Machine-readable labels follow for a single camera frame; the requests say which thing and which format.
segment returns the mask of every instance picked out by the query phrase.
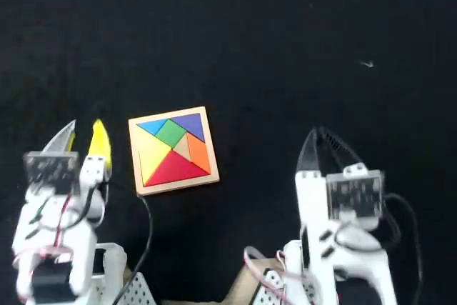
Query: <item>red triangle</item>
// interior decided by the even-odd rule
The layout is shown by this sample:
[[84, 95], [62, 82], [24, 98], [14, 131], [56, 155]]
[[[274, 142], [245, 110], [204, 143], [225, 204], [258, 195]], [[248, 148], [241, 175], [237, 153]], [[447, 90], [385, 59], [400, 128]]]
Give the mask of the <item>red triangle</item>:
[[144, 186], [166, 184], [205, 175], [209, 173], [171, 150]]

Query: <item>black tablecloth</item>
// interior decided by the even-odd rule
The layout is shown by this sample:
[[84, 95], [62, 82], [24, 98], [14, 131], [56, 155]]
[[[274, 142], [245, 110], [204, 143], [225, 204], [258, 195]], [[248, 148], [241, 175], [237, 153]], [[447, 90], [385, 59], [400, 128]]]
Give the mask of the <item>black tablecloth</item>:
[[[77, 120], [109, 131], [114, 180], [133, 184], [127, 119], [206, 106], [221, 182], [148, 198], [142, 271], [158, 299], [220, 300], [254, 245], [298, 236], [293, 174], [313, 124], [384, 169], [418, 213], [424, 304], [454, 299], [456, 0], [0, 0], [0, 294], [15, 299], [11, 242], [21, 155]], [[132, 266], [147, 217], [113, 188], [100, 241]], [[400, 304], [416, 285], [411, 222], [391, 254]]]

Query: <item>yellow triangle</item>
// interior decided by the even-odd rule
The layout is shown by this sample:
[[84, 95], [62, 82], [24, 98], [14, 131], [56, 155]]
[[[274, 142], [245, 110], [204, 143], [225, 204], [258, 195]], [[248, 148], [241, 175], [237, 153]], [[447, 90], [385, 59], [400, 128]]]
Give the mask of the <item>yellow triangle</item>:
[[131, 143], [139, 151], [144, 185], [170, 152], [171, 147], [137, 126], [134, 127], [134, 142]]

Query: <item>red wire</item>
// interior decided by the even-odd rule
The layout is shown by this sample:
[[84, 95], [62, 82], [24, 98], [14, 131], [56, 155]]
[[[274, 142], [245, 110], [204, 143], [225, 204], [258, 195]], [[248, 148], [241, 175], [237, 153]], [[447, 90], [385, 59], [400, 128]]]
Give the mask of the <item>red wire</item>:
[[70, 199], [71, 199], [71, 194], [69, 194], [64, 202], [64, 205], [62, 206], [62, 211], [60, 213], [60, 218], [59, 218], [59, 224], [57, 225], [57, 234], [56, 234], [56, 239], [54, 240], [54, 246], [60, 246], [60, 240], [62, 236], [62, 217], [64, 216], [64, 213], [66, 211], [66, 208], [70, 204]]

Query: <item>blue triangle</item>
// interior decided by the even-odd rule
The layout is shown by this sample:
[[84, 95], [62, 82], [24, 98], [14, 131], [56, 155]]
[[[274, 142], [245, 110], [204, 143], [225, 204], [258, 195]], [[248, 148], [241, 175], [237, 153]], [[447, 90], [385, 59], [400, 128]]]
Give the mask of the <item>blue triangle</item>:
[[165, 124], [166, 119], [160, 119], [158, 121], [147, 121], [146, 123], [137, 124], [140, 128], [146, 130], [150, 134], [157, 134], [161, 127]]

